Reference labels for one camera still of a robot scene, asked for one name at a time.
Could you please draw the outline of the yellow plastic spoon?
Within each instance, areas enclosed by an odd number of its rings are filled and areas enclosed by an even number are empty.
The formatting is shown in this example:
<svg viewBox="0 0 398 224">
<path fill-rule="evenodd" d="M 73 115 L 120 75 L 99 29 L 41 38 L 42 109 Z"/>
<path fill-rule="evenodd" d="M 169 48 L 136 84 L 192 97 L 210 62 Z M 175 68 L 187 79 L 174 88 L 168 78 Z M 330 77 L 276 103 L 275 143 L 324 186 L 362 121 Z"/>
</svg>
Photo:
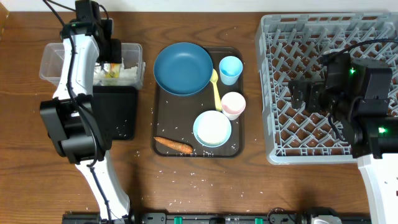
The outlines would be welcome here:
<svg viewBox="0 0 398 224">
<path fill-rule="evenodd" d="M 220 94 L 218 91 L 218 86 L 217 86 L 217 81 L 218 81 L 218 73 L 215 69 L 213 69 L 210 82 L 213 85 L 213 94 L 214 94 L 214 100 L 215 100 L 215 108 L 217 111 L 222 111 L 221 107 L 221 99 L 220 99 Z"/>
</svg>

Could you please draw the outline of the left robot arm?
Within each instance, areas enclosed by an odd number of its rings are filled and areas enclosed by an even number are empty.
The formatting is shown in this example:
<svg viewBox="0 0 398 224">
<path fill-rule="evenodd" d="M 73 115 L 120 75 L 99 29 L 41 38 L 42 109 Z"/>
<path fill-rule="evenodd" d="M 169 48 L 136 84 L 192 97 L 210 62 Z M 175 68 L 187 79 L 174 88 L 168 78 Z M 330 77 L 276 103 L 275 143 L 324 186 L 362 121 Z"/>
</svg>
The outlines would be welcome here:
<svg viewBox="0 0 398 224">
<path fill-rule="evenodd" d="M 134 223 L 129 196 L 111 163 L 112 138 L 93 99 L 98 63 L 121 63 L 121 42 L 111 37 L 113 20 L 95 1 L 76 1 L 76 17 L 62 24 L 64 60 L 60 82 L 40 115 L 57 153 L 82 173 L 99 206 L 96 223 Z"/>
</svg>

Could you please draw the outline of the yellow green snack wrapper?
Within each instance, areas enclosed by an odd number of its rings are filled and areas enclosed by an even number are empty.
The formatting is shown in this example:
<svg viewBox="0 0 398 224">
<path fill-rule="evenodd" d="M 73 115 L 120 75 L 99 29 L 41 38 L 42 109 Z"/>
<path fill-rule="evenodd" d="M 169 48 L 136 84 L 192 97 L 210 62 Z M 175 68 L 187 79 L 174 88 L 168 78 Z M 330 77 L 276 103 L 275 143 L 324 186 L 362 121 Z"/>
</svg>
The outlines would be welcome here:
<svg viewBox="0 0 398 224">
<path fill-rule="evenodd" d="M 103 65 L 103 70 L 106 78 L 119 78 L 121 63 L 106 63 Z"/>
</svg>

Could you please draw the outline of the light blue plastic cup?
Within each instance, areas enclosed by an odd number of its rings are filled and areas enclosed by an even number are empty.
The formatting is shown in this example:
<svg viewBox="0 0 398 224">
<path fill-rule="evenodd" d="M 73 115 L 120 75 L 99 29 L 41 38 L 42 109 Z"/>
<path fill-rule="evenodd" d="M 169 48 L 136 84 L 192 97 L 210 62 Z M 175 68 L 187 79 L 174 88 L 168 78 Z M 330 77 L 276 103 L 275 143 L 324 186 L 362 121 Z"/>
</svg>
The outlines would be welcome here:
<svg viewBox="0 0 398 224">
<path fill-rule="evenodd" d="M 243 72 L 243 63 L 238 57 L 227 56 L 221 60 L 219 70 L 222 83 L 234 85 Z"/>
</svg>

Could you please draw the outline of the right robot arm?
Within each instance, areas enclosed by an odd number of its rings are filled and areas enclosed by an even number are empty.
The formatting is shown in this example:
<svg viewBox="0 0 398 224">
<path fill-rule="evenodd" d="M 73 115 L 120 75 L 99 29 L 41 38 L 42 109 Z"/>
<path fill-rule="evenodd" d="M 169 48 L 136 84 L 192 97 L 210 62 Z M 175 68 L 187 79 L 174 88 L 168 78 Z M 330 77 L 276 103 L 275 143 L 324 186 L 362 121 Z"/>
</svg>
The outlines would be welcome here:
<svg viewBox="0 0 398 224">
<path fill-rule="evenodd" d="M 389 116 L 392 69 L 386 62 L 351 58 L 335 52 L 322 56 L 326 78 L 291 80 L 293 108 L 328 113 L 336 137 L 351 146 L 364 180 L 372 223 L 397 223 L 397 118 Z"/>
</svg>

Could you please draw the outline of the pink white plastic cup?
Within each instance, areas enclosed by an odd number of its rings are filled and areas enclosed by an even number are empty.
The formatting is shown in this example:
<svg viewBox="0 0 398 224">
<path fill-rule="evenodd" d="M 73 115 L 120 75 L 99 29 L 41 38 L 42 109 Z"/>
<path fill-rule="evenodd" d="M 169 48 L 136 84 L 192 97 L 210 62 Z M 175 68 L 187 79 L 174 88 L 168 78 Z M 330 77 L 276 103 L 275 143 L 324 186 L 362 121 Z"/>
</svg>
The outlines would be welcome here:
<svg viewBox="0 0 398 224">
<path fill-rule="evenodd" d="M 229 92 L 221 99 L 222 113 L 231 121 L 236 120 L 246 108 L 246 100 L 238 92 Z"/>
</svg>

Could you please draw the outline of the dark blue plate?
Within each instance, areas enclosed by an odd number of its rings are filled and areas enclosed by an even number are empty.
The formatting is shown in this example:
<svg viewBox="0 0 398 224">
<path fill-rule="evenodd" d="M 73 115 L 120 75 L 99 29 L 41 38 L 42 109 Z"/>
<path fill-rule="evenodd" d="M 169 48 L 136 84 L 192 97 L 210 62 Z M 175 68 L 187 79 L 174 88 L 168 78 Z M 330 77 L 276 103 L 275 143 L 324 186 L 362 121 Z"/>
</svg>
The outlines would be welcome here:
<svg viewBox="0 0 398 224">
<path fill-rule="evenodd" d="M 163 49 L 154 63 L 154 77 L 161 89 L 177 96 L 191 96 L 210 82 L 213 61 L 201 46 L 179 42 Z"/>
</svg>

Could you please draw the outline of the white tissue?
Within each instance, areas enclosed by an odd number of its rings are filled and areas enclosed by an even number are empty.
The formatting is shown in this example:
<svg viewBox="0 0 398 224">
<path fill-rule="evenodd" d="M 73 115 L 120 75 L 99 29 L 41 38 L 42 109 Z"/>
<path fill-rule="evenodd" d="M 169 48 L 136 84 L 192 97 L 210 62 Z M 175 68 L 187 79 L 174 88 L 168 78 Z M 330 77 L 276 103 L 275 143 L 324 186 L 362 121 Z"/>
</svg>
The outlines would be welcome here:
<svg viewBox="0 0 398 224">
<path fill-rule="evenodd" d="M 121 67 L 119 78 L 122 80 L 130 80 L 132 82 L 136 82 L 139 78 L 137 69 L 137 66 L 131 68 Z"/>
<path fill-rule="evenodd" d="M 99 85 L 102 82 L 102 80 L 105 78 L 105 74 L 106 72 L 103 70 L 102 65 L 97 63 L 94 69 L 93 84 Z"/>
</svg>

